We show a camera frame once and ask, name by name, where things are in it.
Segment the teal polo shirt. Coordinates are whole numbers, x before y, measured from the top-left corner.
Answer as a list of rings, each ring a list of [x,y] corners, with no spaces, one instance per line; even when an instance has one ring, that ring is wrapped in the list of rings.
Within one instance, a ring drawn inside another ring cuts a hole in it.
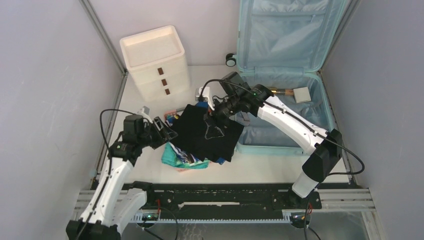
[[[208,159],[200,160],[192,154],[175,147],[172,143],[166,143],[161,162],[182,172],[185,170],[206,169],[210,161]]]

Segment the black t-shirt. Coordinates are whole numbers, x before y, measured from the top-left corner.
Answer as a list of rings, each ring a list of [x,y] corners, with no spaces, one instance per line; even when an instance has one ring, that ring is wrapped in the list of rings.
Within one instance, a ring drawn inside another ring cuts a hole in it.
[[[231,162],[244,126],[233,120],[229,121],[228,127],[218,124],[217,127],[223,132],[223,136],[220,136],[217,129],[205,122],[207,112],[205,107],[186,105],[182,115],[171,126],[177,137],[170,142],[202,161],[208,159],[217,162],[223,159]]]

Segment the gold cylindrical bottle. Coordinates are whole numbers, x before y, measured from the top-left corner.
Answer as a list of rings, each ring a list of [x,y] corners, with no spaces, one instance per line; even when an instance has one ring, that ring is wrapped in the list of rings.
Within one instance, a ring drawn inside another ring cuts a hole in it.
[[[294,96],[294,90],[293,89],[287,89],[287,88],[277,88],[277,87],[268,87],[268,89],[277,96]]]

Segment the white drawer box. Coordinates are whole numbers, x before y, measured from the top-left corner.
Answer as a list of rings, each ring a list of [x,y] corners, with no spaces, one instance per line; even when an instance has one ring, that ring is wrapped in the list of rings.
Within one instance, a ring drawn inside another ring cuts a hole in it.
[[[185,49],[173,25],[123,37],[119,44],[126,69],[144,101],[190,88]]]

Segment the small grey white box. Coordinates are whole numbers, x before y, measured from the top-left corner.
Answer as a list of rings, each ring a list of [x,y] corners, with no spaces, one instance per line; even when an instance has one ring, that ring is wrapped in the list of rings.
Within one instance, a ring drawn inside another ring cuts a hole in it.
[[[293,97],[297,104],[310,102],[312,100],[308,87],[294,88]]]

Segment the light blue ribbed suitcase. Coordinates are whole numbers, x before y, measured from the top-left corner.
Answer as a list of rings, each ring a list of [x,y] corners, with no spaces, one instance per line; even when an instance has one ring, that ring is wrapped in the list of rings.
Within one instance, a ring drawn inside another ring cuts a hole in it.
[[[317,72],[328,55],[345,0],[242,0],[237,50],[225,63],[250,86],[308,88],[311,99],[280,100],[314,125],[331,131],[333,113]]]

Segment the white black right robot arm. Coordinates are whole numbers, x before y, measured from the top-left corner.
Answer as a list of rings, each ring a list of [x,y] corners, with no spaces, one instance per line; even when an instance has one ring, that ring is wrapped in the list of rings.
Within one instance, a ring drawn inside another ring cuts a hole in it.
[[[342,159],[342,134],[333,129],[327,131],[301,117],[284,104],[269,88],[256,84],[249,86],[235,71],[217,82],[224,89],[226,99],[214,100],[210,94],[208,80],[197,90],[197,99],[207,102],[209,113],[205,117],[206,136],[222,137],[219,124],[228,125],[229,118],[239,112],[249,113],[275,126],[297,143],[308,155],[300,175],[289,189],[289,203],[302,208],[309,201],[309,195],[333,173]]]

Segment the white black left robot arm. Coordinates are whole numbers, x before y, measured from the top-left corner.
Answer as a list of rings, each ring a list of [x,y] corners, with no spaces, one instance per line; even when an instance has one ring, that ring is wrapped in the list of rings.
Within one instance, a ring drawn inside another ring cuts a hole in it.
[[[157,149],[177,137],[159,117],[130,114],[123,130],[108,149],[108,162],[87,207],[77,220],[70,220],[66,234],[71,240],[119,240],[136,212],[149,209],[157,196],[147,182],[135,181],[121,202],[119,195],[143,149]]]

